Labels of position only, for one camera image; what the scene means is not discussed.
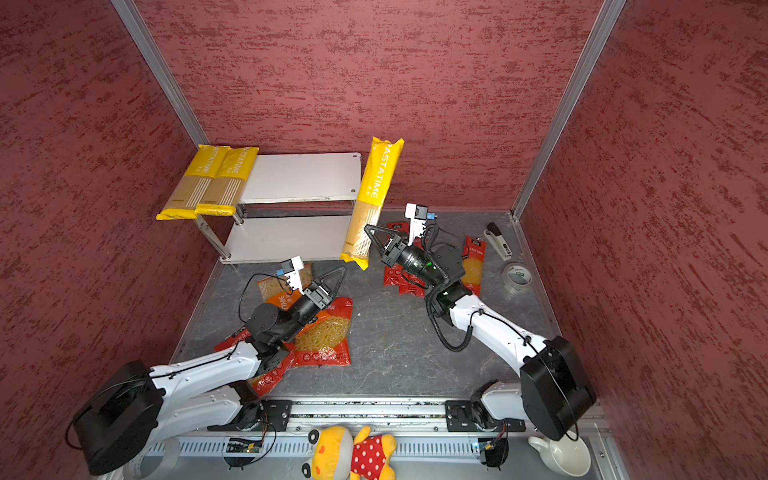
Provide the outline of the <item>yellow spaghetti pack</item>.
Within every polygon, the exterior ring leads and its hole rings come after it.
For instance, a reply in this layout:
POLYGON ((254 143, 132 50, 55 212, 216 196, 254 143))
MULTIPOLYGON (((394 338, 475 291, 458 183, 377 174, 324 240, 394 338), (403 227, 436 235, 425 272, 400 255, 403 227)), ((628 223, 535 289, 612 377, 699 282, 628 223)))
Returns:
POLYGON ((197 215, 234 216, 254 167, 258 147, 230 149, 195 208, 197 215))
POLYGON ((229 146, 199 145, 197 153, 156 219, 196 219, 198 215, 195 210, 230 150, 229 146))
POLYGON ((340 259, 355 263, 361 270, 369 267, 371 240, 364 231, 376 226, 388 194, 405 141, 389 142, 374 137, 355 201, 340 259))

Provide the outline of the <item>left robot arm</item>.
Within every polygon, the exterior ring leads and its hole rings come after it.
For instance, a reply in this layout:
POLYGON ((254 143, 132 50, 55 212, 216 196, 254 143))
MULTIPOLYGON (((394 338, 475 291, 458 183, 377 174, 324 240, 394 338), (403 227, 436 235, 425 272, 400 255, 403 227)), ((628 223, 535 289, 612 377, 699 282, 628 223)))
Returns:
POLYGON ((289 356, 290 344, 336 299, 345 276, 340 265, 316 277, 288 309, 259 305, 245 323, 249 337, 221 352, 170 365, 123 365, 66 430, 76 435, 89 473, 109 474, 155 444, 196 429, 256 424, 260 399, 249 379, 289 356))

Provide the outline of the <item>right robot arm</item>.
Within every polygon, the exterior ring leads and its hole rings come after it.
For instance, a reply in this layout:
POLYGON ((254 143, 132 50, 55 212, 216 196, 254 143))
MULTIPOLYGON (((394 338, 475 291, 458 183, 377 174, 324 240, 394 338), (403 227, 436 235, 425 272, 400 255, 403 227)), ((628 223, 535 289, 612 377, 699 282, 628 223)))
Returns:
POLYGON ((504 318, 464 285, 462 255, 454 246, 434 244, 439 228, 428 223, 415 246, 396 230, 368 224, 364 232, 382 262, 402 269, 425 286, 425 307, 436 331, 447 323, 463 332, 458 344, 439 334, 448 350, 461 352, 473 339, 508 364, 518 385, 494 381, 479 392, 479 410, 493 420, 531 422, 551 440, 580 438, 578 422, 597 395, 575 347, 565 338, 546 338, 504 318))

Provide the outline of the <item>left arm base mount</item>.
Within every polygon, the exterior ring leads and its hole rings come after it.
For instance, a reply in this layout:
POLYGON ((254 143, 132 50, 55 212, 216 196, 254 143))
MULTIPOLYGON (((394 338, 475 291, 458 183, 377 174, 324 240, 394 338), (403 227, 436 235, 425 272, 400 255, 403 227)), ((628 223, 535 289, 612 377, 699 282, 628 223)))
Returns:
POLYGON ((294 403, 291 400, 260 400, 244 405, 234 419, 207 428, 211 432, 285 432, 294 403))

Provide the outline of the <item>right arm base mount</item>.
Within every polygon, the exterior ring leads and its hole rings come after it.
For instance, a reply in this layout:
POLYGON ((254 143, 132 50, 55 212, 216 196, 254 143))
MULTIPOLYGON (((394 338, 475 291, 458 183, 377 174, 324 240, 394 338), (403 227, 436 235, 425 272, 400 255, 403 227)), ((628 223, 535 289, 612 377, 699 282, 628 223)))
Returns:
POLYGON ((479 401, 447 400, 445 402, 447 430, 452 433, 523 433, 525 422, 518 419, 493 418, 479 401))

